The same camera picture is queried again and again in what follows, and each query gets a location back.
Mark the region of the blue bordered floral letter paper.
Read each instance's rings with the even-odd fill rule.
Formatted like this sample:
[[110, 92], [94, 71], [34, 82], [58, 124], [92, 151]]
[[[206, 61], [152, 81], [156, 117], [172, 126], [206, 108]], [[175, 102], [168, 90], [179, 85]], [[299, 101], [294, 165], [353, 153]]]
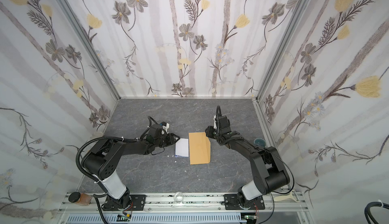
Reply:
[[183, 158], [189, 157], [189, 140], [180, 139], [175, 144], [175, 157]]

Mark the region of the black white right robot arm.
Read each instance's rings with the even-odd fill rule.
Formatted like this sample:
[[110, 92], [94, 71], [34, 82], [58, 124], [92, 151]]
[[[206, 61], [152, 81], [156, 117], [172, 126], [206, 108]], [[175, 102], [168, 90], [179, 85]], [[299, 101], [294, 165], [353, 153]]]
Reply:
[[225, 146], [238, 152], [250, 162], [252, 181], [239, 188], [233, 200], [225, 200], [226, 208], [250, 209], [262, 196], [272, 193], [287, 195], [294, 186], [286, 192], [277, 190], [294, 183], [294, 175], [289, 174], [289, 166], [281, 159], [274, 147], [261, 147], [250, 143], [239, 132], [231, 130], [227, 116], [216, 107], [214, 125], [205, 130], [206, 137], [214, 139], [220, 146]]

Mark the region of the tan paper envelope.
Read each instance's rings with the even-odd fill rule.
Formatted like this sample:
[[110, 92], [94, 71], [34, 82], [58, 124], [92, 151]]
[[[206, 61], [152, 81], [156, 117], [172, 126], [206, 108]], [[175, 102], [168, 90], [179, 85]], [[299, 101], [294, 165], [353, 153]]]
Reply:
[[189, 133], [189, 160], [190, 165], [210, 163], [211, 145], [205, 132]]

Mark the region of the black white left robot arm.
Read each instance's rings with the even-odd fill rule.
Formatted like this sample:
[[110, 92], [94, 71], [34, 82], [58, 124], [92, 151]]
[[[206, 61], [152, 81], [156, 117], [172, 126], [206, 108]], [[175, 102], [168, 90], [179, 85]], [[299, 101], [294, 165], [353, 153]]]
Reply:
[[175, 145], [181, 138], [168, 133], [166, 123], [152, 124], [138, 138], [102, 136], [83, 144], [76, 154], [78, 170], [103, 190], [106, 201], [101, 210], [129, 210], [134, 201], [127, 186], [119, 178], [116, 168], [122, 156], [149, 155], [156, 148]]

